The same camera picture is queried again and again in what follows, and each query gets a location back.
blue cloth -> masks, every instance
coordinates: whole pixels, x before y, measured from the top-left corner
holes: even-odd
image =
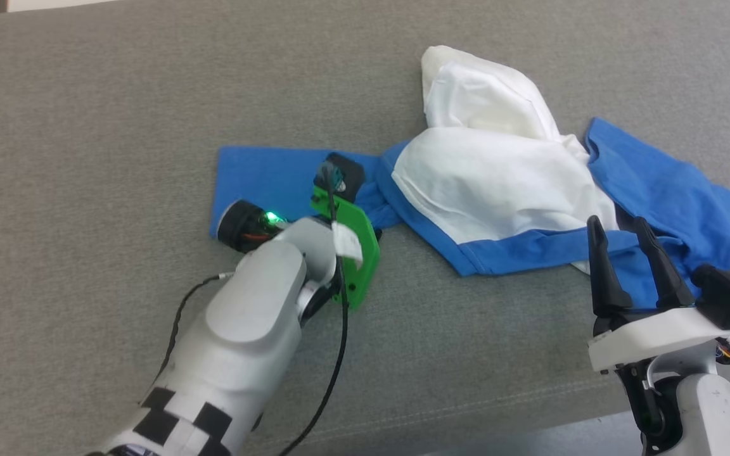
[[[408,203],[391,178],[406,142],[383,156],[342,153],[368,177],[356,203],[374,228],[405,222],[463,276],[509,274],[587,260],[586,230],[527,231],[501,240],[457,244]],[[596,182],[631,216],[653,226],[658,239],[689,280],[701,263],[730,269],[730,191],[713,185],[697,168],[644,144],[595,118],[586,135],[588,164]],[[225,209],[244,198],[286,219],[314,212],[308,205],[312,179],[328,150],[223,147],[219,151],[211,234]],[[629,231],[608,231],[611,261],[637,309],[655,307],[658,295],[649,263]]]

green 3d-printed part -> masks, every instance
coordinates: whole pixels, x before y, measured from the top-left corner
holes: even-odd
[[[373,232],[371,221],[361,208],[339,197],[334,198],[334,205],[336,206],[336,222],[351,228],[362,245],[362,266],[359,269],[354,260],[342,259],[348,303],[351,309],[356,309],[365,300],[368,286],[371,285],[374,271],[379,265],[379,243],[376,242],[376,234]],[[320,187],[314,187],[312,207],[325,217],[331,217],[331,213],[328,211],[328,193]],[[337,303],[342,302],[339,294],[334,295],[333,300]]]

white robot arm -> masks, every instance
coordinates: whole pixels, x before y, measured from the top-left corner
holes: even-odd
[[[332,294],[331,236],[328,225],[304,218],[248,254],[102,453],[237,453],[281,383],[308,312]]]
[[[730,382],[717,375],[717,362],[727,363],[722,350],[730,348],[719,348],[730,343],[730,271],[698,269],[693,280],[702,297],[690,307],[695,298],[646,221],[637,218],[635,231],[655,276],[654,312],[629,310],[605,232],[599,219],[588,220],[597,315],[588,343],[593,369],[619,376],[645,455],[730,456]]]

white cloth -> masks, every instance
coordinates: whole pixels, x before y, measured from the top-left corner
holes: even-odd
[[[405,147],[392,176],[456,243],[574,230],[591,215],[618,229],[585,148],[560,135],[518,70],[435,46],[422,57],[422,84],[429,128]],[[576,266],[587,272],[585,262]]]

black tape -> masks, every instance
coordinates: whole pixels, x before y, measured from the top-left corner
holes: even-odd
[[[193,421],[193,425],[205,431],[211,438],[221,441],[232,421],[231,416],[221,412],[221,409],[214,405],[205,402],[202,410],[199,410],[199,415]]]
[[[134,427],[134,432],[149,439],[157,445],[165,446],[179,418],[169,415],[164,410],[149,410],[142,421]]]
[[[174,392],[170,389],[154,387],[151,393],[148,393],[148,397],[145,398],[143,404],[140,407],[150,408],[153,410],[162,410],[168,405],[168,401],[173,398]]]
[[[221,441],[209,438],[197,456],[232,456],[232,454],[224,445],[221,445]]]

